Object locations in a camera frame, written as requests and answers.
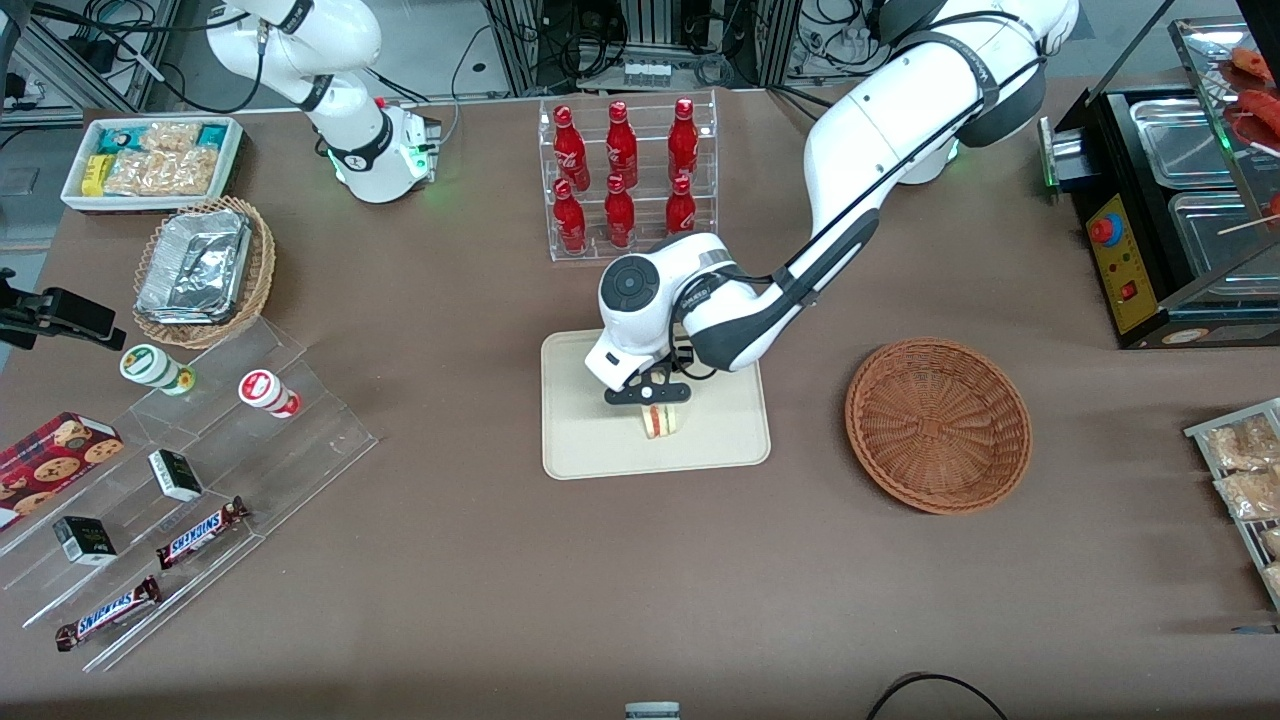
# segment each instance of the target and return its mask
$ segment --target red cookie box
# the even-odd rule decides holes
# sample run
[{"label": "red cookie box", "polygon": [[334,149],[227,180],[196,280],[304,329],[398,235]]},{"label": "red cookie box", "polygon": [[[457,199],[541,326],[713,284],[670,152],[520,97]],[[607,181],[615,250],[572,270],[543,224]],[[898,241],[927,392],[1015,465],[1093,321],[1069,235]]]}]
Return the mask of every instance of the red cookie box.
[{"label": "red cookie box", "polygon": [[63,413],[0,452],[0,530],[123,448],[110,425]]}]

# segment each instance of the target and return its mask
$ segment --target snickers bar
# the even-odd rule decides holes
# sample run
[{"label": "snickers bar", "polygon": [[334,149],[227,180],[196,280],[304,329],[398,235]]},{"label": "snickers bar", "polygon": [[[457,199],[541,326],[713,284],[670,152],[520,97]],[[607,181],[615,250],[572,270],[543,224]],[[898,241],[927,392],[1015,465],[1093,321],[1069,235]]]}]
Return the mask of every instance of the snickers bar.
[{"label": "snickers bar", "polygon": [[248,515],[248,509],[244,507],[244,502],[237,495],[234,500],[219,507],[218,512],[205,518],[204,521],[178,536],[172,543],[156,550],[156,556],[160,557],[160,569],[168,570],[173,568],[179,560],[230,529],[232,525],[246,515]]},{"label": "snickers bar", "polygon": [[119,623],[125,615],[132,614],[140,607],[146,607],[151,603],[159,605],[160,600],[160,585],[156,584],[156,579],[152,575],[147,575],[142,580],[142,584],[99,607],[93,614],[81,618],[79,623],[68,623],[58,628],[58,635],[55,637],[58,652],[69,651],[97,630],[111,623]]}]

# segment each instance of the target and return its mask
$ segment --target red emergency stop button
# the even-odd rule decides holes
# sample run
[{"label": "red emergency stop button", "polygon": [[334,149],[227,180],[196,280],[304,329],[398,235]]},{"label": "red emergency stop button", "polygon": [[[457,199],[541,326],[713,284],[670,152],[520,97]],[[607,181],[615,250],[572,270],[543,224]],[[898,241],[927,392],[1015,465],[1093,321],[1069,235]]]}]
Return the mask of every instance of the red emergency stop button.
[{"label": "red emergency stop button", "polygon": [[1092,225],[1089,225],[1089,240],[1097,242],[1098,245],[1111,240],[1112,233],[1114,228],[1111,227],[1111,220],[1106,218],[1096,220]]},{"label": "red emergency stop button", "polygon": [[1115,247],[1123,236],[1124,220],[1115,213],[1107,213],[1089,224],[1089,240],[1102,247]]}]

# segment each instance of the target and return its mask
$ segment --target aluminum foil container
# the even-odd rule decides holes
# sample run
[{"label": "aluminum foil container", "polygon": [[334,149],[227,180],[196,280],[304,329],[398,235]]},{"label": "aluminum foil container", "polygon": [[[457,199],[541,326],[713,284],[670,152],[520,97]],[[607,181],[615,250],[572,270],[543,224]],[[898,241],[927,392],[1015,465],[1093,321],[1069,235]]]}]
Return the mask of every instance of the aluminum foil container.
[{"label": "aluminum foil container", "polygon": [[234,210],[177,215],[156,238],[134,310],[163,324],[230,320],[252,234],[252,222]]}]

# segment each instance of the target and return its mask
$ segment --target white bottle with green cap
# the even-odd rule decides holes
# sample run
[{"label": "white bottle with green cap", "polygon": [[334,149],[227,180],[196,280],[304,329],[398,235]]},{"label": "white bottle with green cap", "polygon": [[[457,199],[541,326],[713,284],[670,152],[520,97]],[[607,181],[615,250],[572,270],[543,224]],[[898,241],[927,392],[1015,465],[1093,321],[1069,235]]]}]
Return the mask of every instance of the white bottle with green cap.
[{"label": "white bottle with green cap", "polygon": [[154,345],[131,347],[120,357],[120,374],[165,395],[182,395],[196,387],[196,373]]}]

